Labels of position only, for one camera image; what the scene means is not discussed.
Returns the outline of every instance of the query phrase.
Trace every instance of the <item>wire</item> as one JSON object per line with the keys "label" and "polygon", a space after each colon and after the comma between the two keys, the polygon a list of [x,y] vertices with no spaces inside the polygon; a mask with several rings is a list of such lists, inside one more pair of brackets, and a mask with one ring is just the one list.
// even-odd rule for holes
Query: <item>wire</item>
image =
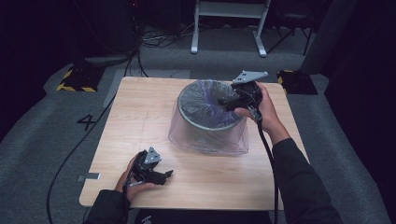
{"label": "wire", "polygon": [[87,213],[88,213],[89,209],[90,209],[90,207],[87,207],[87,209],[85,209],[84,217],[82,217],[82,222],[85,221],[85,216],[87,216]]}
{"label": "wire", "polygon": [[235,92],[242,92],[244,93],[246,96],[250,97],[250,99],[253,101],[254,105],[257,105],[256,100],[254,99],[254,97],[248,93],[247,91],[241,90],[241,89],[235,89]]}
{"label": "wire", "polygon": [[147,31],[145,32],[142,38],[143,46],[147,48],[165,48],[171,44],[174,44],[176,41],[183,39],[186,36],[192,35],[193,31],[189,32],[188,34],[184,34],[184,33],[188,31],[193,25],[194,22],[188,25],[186,28],[184,28],[180,32],[180,35],[174,35],[174,34],[160,35],[159,31]]}
{"label": "wire", "polygon": [[129,62],[129,65],[126,64],[126,66],[129,67],[129,75],[132,77],[132,71],[131,71],[132,66],[131,66],[131,62]]}
{"label": "wire", "polygon": [[140,50],[137,52],[137,64],[140,67],[140,71],[145,74],[146,77],[149,77],[149,75],[145,72],[145,70],[143,69],[143,65],[142,65],[142,61],[140,60]]}
{"label": "wire", "polygon": [[[131,57],[125,67],[125,72],[124,72],[124,76],[126,76],[126,72],[128,70],[128,66],[132,61]],[[66,156],[66,158],[64,159],[64,161],[62,162],[61,166],[58,168],[57,172],[55,173],[55,176],[52,178],[52,181],[49,184],[49,190],[47,193],[47,216],[49,219],[49,224],[53,224],[52,221],[52,216],[50,213],[50,195],[52,193],[52,188],[53,185],[55,184],[56,178],[58,177],[59,173],[62,171],[62,168],[64,168],[64,165],[66,164],[66,162],[69,160],[69,158],[73,155],[73,153],[78,149],[78,147],[81,145],[81,143],[88,137],[88,135],[91,133],[91,131],[96,127],[96,124],[99,123],[99,121],[101,120],[102,116],[106,113],[106,111],[108,110],[108,108],[111,106],[111,104],[113,103],[114,99],[116,98],[116,94],[113,96],[113,98],[111,99],[111,101],[108,103],[108,105],[106,106],[106,108],[102,111],[102,113],[100,114],[99,118],[96,120],[96,122],[91,126],[91,128],[87,131],[87,133],[84,134],[84,136],[81,138],[81,140],[78,141],[78,143],[73,147],[73,149],[69,152],[69,154]]]}
{"label": "wire", "polygon": [[111,48],[109,48],[108,46],[106,46],[106,45],[100,40],[100,38],[98,37],[98,35],[96,34],[96,32],[92,29],[92,26],[91,26],[90,22],[88,21],[87,17],[86,17],[86,16],[84,15],[84,13],[82,12],[82,10],[81,10],[81,8],[79,7],[79,5],[78,5],[78,3],[76,2],[76,0],[73,0],[73,2],[74,2],[76,8],[77,8],[78,11],[79,11],[79,14],[81,14],[81,17],[84,19],[85,23],[86,23],[86,24],[88,25],[88,27],[90,28],[91,33],[93,34],[93,36],[95,37],[95,39],[99,42],[99,44],[102,45],[102,47],[103,47],[104,49],[107,49],[107,50],[109,50],[109,51],[111,51],[111,52],[113,52],[113,53],[122,53],[122,54],[124,54],[124,53],[130,53],[130,51],[126,51],[126,52],[125,52],[125,51],[117,51],[117,50],[111,49]]}
{"label": "wire", "polygon": [[271,168],[273,171],[273,176],[274,176],[274,224],[277,224],[277,217],[278,217],[278,200],[279,200],[279,191],[278,191],[278,186],[277,186],[277,182],[276,182],[276,174],[275,174],[275,169],[274,169],[274,157],[271,153],[270,147],[268,146],[268,142],[265,139],[264,133],[262,131],[262,119],[257,120],[257,127],[259,129],[259,134],[260,134],[260,138],[262,139],[262,142],[264,143],[265,146],[265,150],[267,151],[267,155],[268,155],[268,159],[270,161],[271,164]]}
{"label": "wire", "polygon": [[110,61],[105,61],[105,62],[94,62],[94,61],[87,61],[92,67],[109,67],[109,66],[114,66],[120,63],[125,63],[128,60],[130,60],[133,57],[132,53],[129,53],[128,55],[125,56],[125,58],[120,58],[120,59],[115,59],[115,60],[110,60]]}

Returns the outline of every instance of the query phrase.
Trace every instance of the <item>trash can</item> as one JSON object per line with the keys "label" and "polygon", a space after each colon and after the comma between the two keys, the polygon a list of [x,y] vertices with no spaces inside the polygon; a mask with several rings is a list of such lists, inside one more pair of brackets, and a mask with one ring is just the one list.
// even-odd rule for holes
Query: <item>trash can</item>
{"label": "trash can", "polygon": [[226,82],[197,80],[188,85],[176,100],[169,140],[178,148],[208,154],[248,153],[247,119],[218,102],[235,95]]}

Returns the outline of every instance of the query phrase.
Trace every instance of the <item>gray bracket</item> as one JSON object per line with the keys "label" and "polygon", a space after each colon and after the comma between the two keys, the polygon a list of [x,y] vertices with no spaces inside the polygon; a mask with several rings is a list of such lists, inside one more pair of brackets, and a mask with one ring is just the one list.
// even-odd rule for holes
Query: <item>gray bracket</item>
{"label": "gray bracket", "polygon": [[148,150],[148,155],[146,156],[145,159],[145,164],[151,164],[157,161],[161,161],[162,158],[160,156],[160,154],[157,153],[157,151],[155,151],[155,149],[153,147],[150,147]]}
{"label": "gray bracket", "polygon": [[86,179],[100,179],[100,174],[87,173],[85,175],[79,175],[77,178],[77,182],[85,182]]}
{"label": "gray bracket", "polygon": [[242,71],[242,73],[233,80],[233,84],[247,83],[249,81],[257,80],[261,77],[268,77],[268,73]]}

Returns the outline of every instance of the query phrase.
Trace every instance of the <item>gray floor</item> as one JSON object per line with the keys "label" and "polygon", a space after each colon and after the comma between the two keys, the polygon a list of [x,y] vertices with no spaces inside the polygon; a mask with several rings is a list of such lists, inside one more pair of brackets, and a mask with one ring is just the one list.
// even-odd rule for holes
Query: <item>gray floor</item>
{"label": "gray floor", "polygon": [[[278,39],[265,30],[264,46]],[[304,60],[304,37],[297,32],[266,58],[260,57],[250,29],[206,30],[199,51],[190,54],[191,36],[163,49],[142,48],[142,64],[152,77],[165,76],[231,80],[242,70],[267,71],[264,82],[276,82],[276,72],[298,69]],[[47,223],[46,197],[56,170],[86,133],[79,119],[96,120],[117,88],[117,77],[126,63],[108,67],[99,92],[56,91],[68,67],[54,74],[47,96],[27,112],[0,145],[0,223]],[[139,76],[136,59],[131,74]],[[288,95],[290,107],[308,157],[321,176],[345,223],[389,223],[375,182],[370,177],[335,119],[323,92],[326,77],[312,76],[319,94]],[[60,172],[51,193],[54,223],[79,223],[86,208],[78,202],[83,183],[77,177],[88,172],[106,123],[108,111]],[[281,213],[279,223],[286,223]]]}

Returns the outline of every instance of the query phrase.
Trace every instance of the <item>wooden table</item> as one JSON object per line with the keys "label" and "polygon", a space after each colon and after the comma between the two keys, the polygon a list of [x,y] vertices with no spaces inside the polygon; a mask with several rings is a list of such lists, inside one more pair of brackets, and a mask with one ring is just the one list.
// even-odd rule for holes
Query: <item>wooden table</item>
{"label": "wooden table", "polygon": [[[164,186],[139,194],[133,207],[273,210],[274,181],[257,126],[247,121],[249,152],[211,156],[175,147],[168,131],[176,99],[192,79],[125,77],[106,122],[79,201],[92,206],[101,189],[114,189],[129,160],[154,147],[163,160],[155,171],[174,173]],[[305,154],[285,93],[279,84],[263,83],[279,118]],[[268,135],[265,135],[271,147]]]}

